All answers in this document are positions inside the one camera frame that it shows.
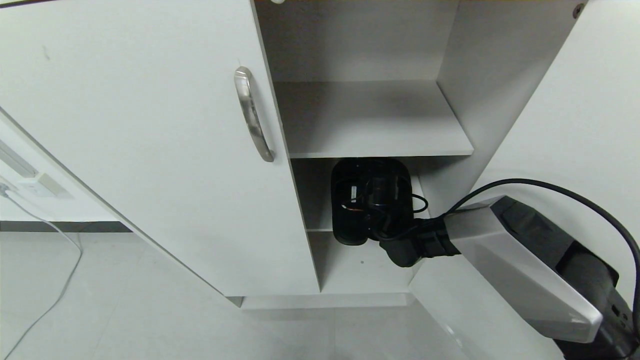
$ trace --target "wall socket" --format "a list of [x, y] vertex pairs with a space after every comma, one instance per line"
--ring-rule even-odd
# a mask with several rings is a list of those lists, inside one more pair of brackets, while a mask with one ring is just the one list
[[37, 197], [58, 197], [64, 192], [64, 189], [54, 179], [43, 172], [38, 173], [35, 177], [18, 180], [17, 183]]

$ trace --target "open cabinet door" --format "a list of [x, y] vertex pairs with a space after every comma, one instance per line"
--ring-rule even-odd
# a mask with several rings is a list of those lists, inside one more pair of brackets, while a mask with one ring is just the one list
[[0, 53], [14, 125], [139, 233], [226, 296], [319, 293], [252, 1], [25, 4]]

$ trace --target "tile floor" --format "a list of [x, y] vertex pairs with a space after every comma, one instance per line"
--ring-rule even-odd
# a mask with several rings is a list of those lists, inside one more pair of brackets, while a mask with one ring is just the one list
[[[79, 239], [67, 294], [9, 360], [466, 360], [413, 307], [241, 311], [134, 234]], [[76, 256], [55, 233], [0, 233], [3, 359], [55, 301]]]

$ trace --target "robotic arm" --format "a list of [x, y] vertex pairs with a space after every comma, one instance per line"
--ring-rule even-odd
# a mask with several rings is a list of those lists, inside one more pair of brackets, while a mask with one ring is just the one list
[[414, 219], [408, 171], [387, 158], [344, 159], [334, 167], [334, 236], [346, 245], [379, 241], [403, 267], [421, 258], [461, 254], [529, 325], [552, 338], [566, 359], [640, 359], [638, 285], [632, 311], [615, 288], [613, 267], [508, 196], [462, 207], [478, 193], [508, 183], [560, 192], [602, 215], [629, 244], [638, 273], [640, 250], [633, 237], [576, 193], [541, 181], [506, 179], [472, 192], [439, 217]]

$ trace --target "baseboard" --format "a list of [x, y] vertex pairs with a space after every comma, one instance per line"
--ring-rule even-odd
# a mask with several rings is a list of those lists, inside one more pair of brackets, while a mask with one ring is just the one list
[[[53, 221], [65, 233], [130, 233], [119, 221], [66, 222]], [[56, 230], [39, 221], [0, 221], [0, 231], [15, 233], [53, 233]]]

